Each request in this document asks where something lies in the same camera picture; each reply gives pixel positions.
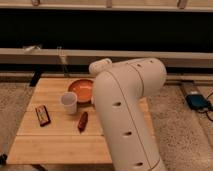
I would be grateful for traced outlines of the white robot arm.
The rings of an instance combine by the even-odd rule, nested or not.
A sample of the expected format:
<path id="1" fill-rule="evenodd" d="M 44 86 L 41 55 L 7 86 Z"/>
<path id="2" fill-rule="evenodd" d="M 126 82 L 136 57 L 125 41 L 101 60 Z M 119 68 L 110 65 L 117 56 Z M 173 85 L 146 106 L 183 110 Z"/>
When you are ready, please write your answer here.
<path id="1" fill-rule="evenodd" d="M 166 171 L 139 100 L 159 91 L 166 68 L 156 58 L 89 65 L 95 77 L 92 96 L 116 171 Z"/>

